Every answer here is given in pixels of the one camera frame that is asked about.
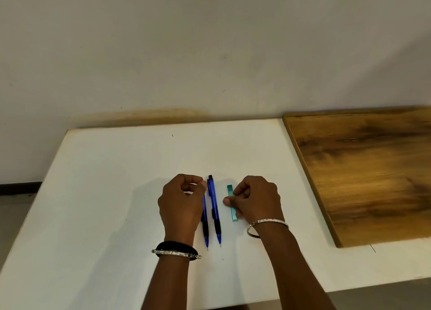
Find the blue pen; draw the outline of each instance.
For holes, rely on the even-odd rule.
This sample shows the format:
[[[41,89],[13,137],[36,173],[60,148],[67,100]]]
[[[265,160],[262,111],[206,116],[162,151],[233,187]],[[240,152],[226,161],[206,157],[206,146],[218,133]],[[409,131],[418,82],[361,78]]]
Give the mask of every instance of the blue pen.
[[[213,214],[214,219],[214,227],[215,232],[217,234],[217,239],[220,244],[220,247],[222,246],[222,228],[220,227],[220,218],[218,217],[218,209],[217,209],[217,199],[216,199],[216,190],[214,188],[214,180],[213,176],[208,176],[208,193],[211,197],[211,204],[213,205],[213,208],[211,209],[211,212]]]
[[[203,211],[200,218],[202,221],[203,238],[205,239],[205,245],[208,249],[209,244],[209,230],[208,230],[208,217],[207,217],[207,203],[205,202],[205,195],[203,195]]]

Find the white tabletop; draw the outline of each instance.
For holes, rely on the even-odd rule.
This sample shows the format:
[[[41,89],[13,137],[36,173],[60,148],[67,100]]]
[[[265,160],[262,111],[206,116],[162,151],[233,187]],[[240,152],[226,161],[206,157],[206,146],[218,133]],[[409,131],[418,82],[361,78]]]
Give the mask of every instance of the white tabletop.
[[[337,249],[281,120],[69,131],[0,274],[0,308],[138,310],[163,240],[157,199],[183,172],[213,175],[222,247],[209,220],[190,265],[190,309],[278,298],[261,241],[232,222],[226,186],[275,182],[291,231],[326,291],[431,276],[431,240]]]

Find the silver bangle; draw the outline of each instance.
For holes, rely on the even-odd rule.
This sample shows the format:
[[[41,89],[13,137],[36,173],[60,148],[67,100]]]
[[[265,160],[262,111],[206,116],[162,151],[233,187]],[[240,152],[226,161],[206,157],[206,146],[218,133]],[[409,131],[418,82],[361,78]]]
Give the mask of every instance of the silver bangle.
[[[199,254],[192,254],[192,253],[184,253],[184,252],[177,252],[177,251],[165,251],[165,250],[151,250],[154,254],[164,254],[169,256],[181,256],[186,258],[192,258],[192,259],[202,259],[202,256]]]
[[[250,235],[251,237],[255,237],[255,238],[260,238],[259,235],[254,235],[251,234],[249,232],[249,229],[252,228],[253,226],[255,226],[256,224],[260,224],[261,222],[278,222],[280,224],[286,225],[289,228],[289,225],[282,221],[282,220],[278,220],[278,219],[260,219],[260,220],[256,220],[255,222],[252,222],[248,227],[247,227],[247,234]]]

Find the person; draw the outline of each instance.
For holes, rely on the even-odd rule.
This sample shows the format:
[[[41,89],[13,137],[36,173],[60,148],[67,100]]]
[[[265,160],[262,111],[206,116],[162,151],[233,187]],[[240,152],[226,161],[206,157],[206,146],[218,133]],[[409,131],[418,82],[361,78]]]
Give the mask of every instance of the person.
[[[193,246],[202,215],[207,183],[202,177],[180,174],[163,188],[158,200],[165,241]],[[284,221],[277,186],[261,176],[247,176],[223,203],[237,209],[248,223],[262,219]],[[254,226],[269,256],[283,310],[334,310],[330,298],[307,265],[288,226],[262,222]],[[161,255],[154,270],[142,310],[186,309],[190,258]]]

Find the black wristband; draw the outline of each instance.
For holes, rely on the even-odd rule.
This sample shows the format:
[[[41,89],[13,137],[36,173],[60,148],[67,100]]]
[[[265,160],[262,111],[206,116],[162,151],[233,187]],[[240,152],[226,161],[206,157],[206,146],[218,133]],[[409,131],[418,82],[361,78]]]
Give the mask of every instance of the black wristband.
[[[159,251],[176,251],[176,252],[182,252],[182,253],[191,253],[198,255],[196,249],[194,247],[191,247],[190,245],[175,242],[175,241],[164,241],[160,243],[156,250]]]

